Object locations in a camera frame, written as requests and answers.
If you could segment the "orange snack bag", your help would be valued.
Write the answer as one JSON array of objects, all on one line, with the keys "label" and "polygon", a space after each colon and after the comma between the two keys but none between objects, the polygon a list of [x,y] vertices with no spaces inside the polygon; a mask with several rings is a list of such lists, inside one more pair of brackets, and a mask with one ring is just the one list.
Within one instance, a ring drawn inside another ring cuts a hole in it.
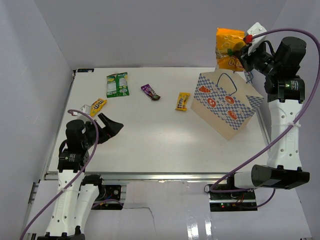
[{"label": "orange snack bag", "polygon": [[235,52],[245,46],[245,32],[229,28],[217,28],[216,31],[216,62],[220,69],[243,72],[244,68]]}]

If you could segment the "yellow M&M packet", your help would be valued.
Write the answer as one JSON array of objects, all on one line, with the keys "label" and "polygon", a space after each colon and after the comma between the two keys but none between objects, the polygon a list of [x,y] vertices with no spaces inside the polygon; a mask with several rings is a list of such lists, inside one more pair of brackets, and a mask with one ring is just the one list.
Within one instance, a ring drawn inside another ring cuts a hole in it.
[{"label": "yellow M&M packet", "polygon": [[94,117],[102,107],[107,103],[106,99],[98,98],[90,107],[89,115]]},{"label": "yellow M&M packet", "polygon": [[187,111],[187,102],[190,96],[191,94],[188,92],[180,92],[176,102],[175,110],[183,112]]}]

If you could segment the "green snack bag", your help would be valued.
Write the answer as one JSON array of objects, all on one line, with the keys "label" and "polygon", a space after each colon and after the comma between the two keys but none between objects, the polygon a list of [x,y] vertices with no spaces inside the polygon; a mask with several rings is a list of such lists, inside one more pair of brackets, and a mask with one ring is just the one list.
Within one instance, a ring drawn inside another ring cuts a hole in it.
[{"label": "green snack bag", "polygon": [[125,97],[130,95],[128,87],[128,73],[115,73],[106,77],[106,97]]}]

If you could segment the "purple candy bar wrapper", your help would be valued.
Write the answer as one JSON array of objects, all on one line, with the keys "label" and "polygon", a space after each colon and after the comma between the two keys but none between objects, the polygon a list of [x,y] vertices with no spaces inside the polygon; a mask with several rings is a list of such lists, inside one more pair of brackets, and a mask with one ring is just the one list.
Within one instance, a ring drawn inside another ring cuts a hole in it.
[{"label": "purple candy bar wrapper", "polygon": [[149,84],[145,84],[140,88],[152,101],[158,101],[161,98]]}]

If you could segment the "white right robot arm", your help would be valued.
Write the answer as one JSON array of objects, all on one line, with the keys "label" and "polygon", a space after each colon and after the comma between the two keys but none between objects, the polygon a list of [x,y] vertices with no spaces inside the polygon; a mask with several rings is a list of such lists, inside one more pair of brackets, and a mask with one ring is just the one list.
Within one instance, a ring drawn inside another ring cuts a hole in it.
[{"label": "white right robot arm", "polygon": [[302,170],[300,125],[294,121],[305,100],[305,82],[297,72],[306,54],[306,46],[304,40],[288,36],[274,50],[268,40],[259,38],[236,53],[246,70],[256,70],[265,76],[272,146],[266,165],[255,164],[250,171],[233,175],[233,182],[225,187],[226,195],[233,200],[242,196],[244,189],[290,190],[310,180],[310,173]]}]

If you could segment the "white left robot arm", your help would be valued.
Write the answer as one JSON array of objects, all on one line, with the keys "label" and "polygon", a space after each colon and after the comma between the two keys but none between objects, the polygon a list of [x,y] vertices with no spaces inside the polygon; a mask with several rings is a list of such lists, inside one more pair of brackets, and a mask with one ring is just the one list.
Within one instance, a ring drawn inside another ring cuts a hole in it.
[{"label": "white left robot arm", "polygon": [[40,240],[83,240],[84,229],[95,200],[105,196],[106,187],[98,174],[85,175],[93,157],[89,149],[96,149],[116,136],[123,124],[113,121],[103,113],[98,114],[104,127],[92,118],[88,121],[74,119],[66,124],[66,139],[58,153],[58,193],[48,227]]}]

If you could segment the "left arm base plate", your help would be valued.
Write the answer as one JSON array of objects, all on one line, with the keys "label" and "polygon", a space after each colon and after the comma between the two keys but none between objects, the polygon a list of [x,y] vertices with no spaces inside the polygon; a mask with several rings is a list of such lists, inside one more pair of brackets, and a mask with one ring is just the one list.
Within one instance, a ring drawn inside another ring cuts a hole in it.
[{"label": "left arm base plate", "polygon": [[121,185],[102,185],[100,193],[93,203],[92,210],[122,210],[123,208],[123,187]]}]

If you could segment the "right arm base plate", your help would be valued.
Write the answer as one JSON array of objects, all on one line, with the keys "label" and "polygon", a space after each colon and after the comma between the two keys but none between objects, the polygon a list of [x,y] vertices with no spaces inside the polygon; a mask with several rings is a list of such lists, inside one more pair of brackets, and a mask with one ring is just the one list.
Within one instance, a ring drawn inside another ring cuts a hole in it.
[{"label": "right arm base plate", "polygon": [[256,195],[253,191],[243,192],[210,192],[210,186],[204,187],[209,197],[210,211],[213,212],[243,212],[257,211]]}]

